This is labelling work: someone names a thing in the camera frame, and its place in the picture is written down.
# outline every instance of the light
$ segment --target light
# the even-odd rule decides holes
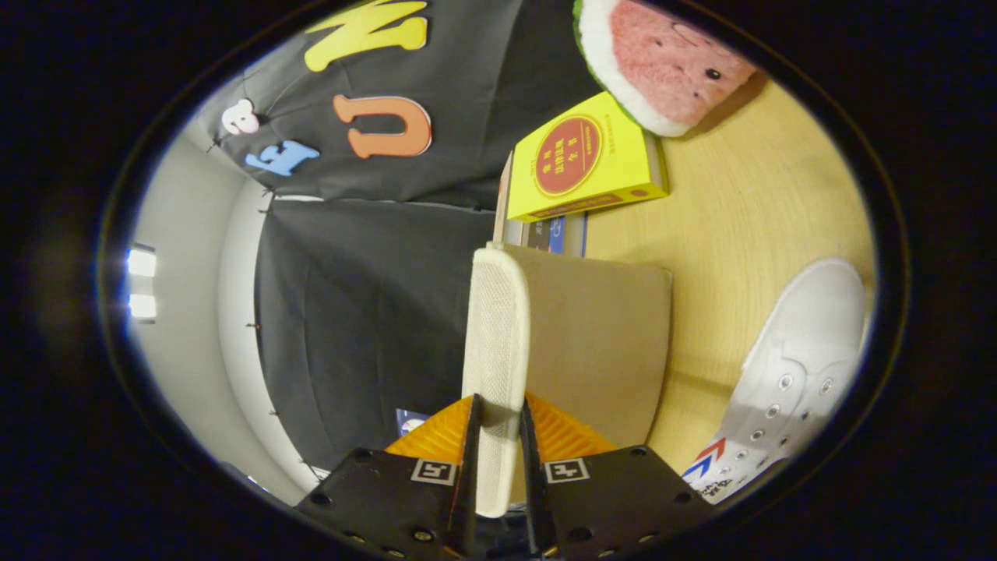
[[[146,294],[130,294],[128,307],[132,309],[132,317],[156,317],[156,297]]]
[[[156,254],[145,250],[130,250],[128,272],[139,277],[152,277],[156,274]]]

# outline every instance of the watermelon plush toy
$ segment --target watermelon plush toy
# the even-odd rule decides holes
[[[574,16],[592,74],[659,136],[684,135],[755,72],[712,37],[631,0],[576,0]]]

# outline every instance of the wooden table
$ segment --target wooden table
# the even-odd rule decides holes
[[[674,274],[668,366],[647,444],[681,473],[720,426],[741,362],[793,275],[839,256],[871,300],[875,272],[844,160],[777,84],[755,76],[686,137],[662,142],[671,194],[592,213],[586,256]]]

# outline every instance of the shoe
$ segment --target shoe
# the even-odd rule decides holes
[[[864,309],[849,262],[826,259],[796,275],[742,364],[720,430],[683,479],[716,504],[804,450],[851,387]]]

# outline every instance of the white wall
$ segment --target white wall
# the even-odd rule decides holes
[[[218,275],[218,332],[228,377],[242,413],[270,456],[304,491],[318,479],[301,463],[301,456],[284,431],[263,381],[259,346],[254,329],[246,327],[255,317],[256,254],[270,195],[249,180],[235,201],[221,250]]]
[[[132,329],[166,400],[201,445],[276,497],[296,503],[304,491],[253,432],[221,353],[219,259],[244,183],[186,136],[177,138],[146,194],[135,237],[156,249],[156,323]],[[252,357],[258,362],[255,350]]]

